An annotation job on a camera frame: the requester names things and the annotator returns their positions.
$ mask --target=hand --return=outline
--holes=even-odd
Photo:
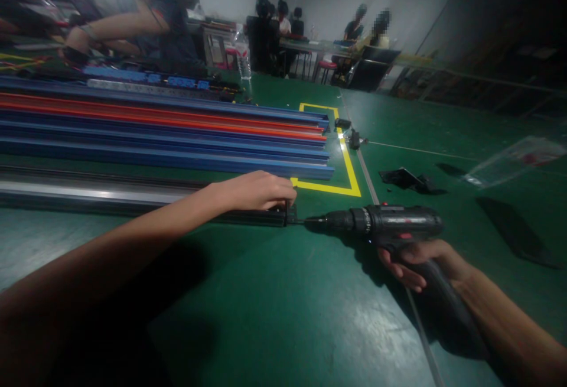
[[[81,53],[88,54],[90,48],[89,41],[90,41],[89,35],[80,28],[75,27],[71,30],[71,32],[67,36],[67,39],[65,40],[65,46],[78,50]],[[62,49],[59,49],[58,53],[61,59],[65,60],[66,62],[69,62],[65,59]]]
[[[418,242],[408,246],[400,255],[411,264],[421,264],[433,258],[448,278],[455,285],[466,281],[473,273],[473,267],[465,261],[451,245],[444,240]],[[392,263],[390,253],[383,248],[378,249],[378,257],[383,265],[406,287],[421,292],[427,287],[425,279],[403,264]]]
[[[294,203],[297,192],[291,180],[255,171],[209,186],[225,211],[269,210],[286,200]]]

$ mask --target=bracelet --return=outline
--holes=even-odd
[[[89,24],[86,25],[82,25],[79,27],[81,30],[83,30],[84,32],[87,33],[87,35],[93,40],[93,41],[98,41],[99,38],[96,36],[95,32],[93,31],[93,27],[91,27]]]

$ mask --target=cordless drill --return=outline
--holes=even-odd
[[[403,264],[424,277],[426,288],[420,294],[435,312],[447,321],[452,334],[467,343],[468,357],[486,359],[488,351],[478,329],[449,281],[433,260],[410,264],[400,257],[410,244],[429,239],[443,231],[439,214],[427,207],[371,205],[346,211],[335,211],[320,217],[309,217],[305,227],[315,232],[353,232],[370,239],[377,247],[390,252],[392,262]]]

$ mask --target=black bracket piece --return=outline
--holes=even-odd
[[[283,221],[283,226],[287,225],[295,225],[298,223],[297,221],[297,206],[293,204],[292,206],[289,205],[289,200],[285,201],[285,218]]]
[[[402,189],[412,189],[421,194],[442,195],[447,193],[444,189],[437,189],[433,181],[425,174],[414,176],[407,169],[381,171],[380,177],[384,183],[394,184]]]
[[[348,140],[348,146],[351,149],[358,149],[360,148],[360,133],[353,129],[352,133],[350,134],[350,139]]]
[[[345,120],[344,118],[335,118],[335,127],[349,129],[351,126],[350,120]]]

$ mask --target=forearm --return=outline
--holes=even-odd
[[[103,18],[89,25],[97,41],[125,40],[143,34],[159,34],[164,28],[157,19],[151,13],[148,16],[136,12]]]
[[[3,319],[72,319],[128,282],[176,239],[227,210],[211,185],[57,258],[0,295]]]
[[[486,275],[454,284],[480,329],[517,379],[526,385],[567,381],[567,349],[539,327]]]

